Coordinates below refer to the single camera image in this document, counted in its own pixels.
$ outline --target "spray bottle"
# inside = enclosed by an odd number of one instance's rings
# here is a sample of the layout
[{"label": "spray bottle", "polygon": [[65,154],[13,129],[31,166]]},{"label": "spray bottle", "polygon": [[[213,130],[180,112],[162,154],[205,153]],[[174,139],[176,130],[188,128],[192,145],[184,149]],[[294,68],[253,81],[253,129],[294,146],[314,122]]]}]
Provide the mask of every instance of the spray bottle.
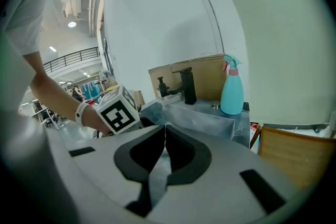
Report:
[{"label": "spray bottle", "polygon": [[230,65],[229,76],[226,78],[222,91],[222,99],[220,100],[221,110],[229,115],[237,115],[243,110],[244,105],[244,90],[241,79],[238,75],[237,65],[241,63],[234,56],[224,54],[226,66]]}]

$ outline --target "wooden chair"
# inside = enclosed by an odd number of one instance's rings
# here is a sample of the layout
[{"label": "wooden chair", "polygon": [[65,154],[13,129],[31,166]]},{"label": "wooden chair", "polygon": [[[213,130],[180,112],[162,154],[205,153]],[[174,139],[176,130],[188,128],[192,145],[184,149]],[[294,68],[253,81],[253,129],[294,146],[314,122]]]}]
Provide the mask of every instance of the wooden chair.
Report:
[{"label": "wooden chair", "polygon": [[295,134],[269,127],[257,129],[250,148],[259,135],[258,155],[281,170],[301,189],[319,181],[336,150],[335,139]]}]

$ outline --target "round ceiling light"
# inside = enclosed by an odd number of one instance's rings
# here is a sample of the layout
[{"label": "round ceiling light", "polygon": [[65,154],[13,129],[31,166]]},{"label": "round ceiling light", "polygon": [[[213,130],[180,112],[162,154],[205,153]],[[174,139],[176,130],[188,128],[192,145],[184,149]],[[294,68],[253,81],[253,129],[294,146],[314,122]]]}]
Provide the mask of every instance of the round ceiling light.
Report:
[{"label": "round ceiling light", "polygon": [[69,22],[68,23],[68,26],[70,27],[70,28],[73,28],[73,27],[75,27],[77,24],[75,23],[75,22]]}]

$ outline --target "railing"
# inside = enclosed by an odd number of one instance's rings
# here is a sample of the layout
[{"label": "railing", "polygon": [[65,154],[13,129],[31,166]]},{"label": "railing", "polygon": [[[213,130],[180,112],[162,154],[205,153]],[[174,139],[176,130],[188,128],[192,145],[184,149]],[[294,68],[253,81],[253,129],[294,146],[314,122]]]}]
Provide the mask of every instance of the railing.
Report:
[{"label": "railing", "polygon": [[98,47],[95,47],[86,50],[80,50],[78,52],[59,57],[53,61],[45,63],[43,66],[46,73],[49,74],[56,71],[57,69],[72,65],[73,63],[95,58],[98,56]]}]

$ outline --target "small metal object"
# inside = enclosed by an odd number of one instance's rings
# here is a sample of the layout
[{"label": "small metal object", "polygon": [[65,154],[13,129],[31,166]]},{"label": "small metal object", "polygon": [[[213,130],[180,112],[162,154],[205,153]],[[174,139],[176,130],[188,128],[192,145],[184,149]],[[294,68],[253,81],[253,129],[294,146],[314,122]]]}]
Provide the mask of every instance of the small metal object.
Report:
[{"label": "small metal object", "polygon": [[219,109],[220,104],[212,104],[211,108],[212,109]]}]

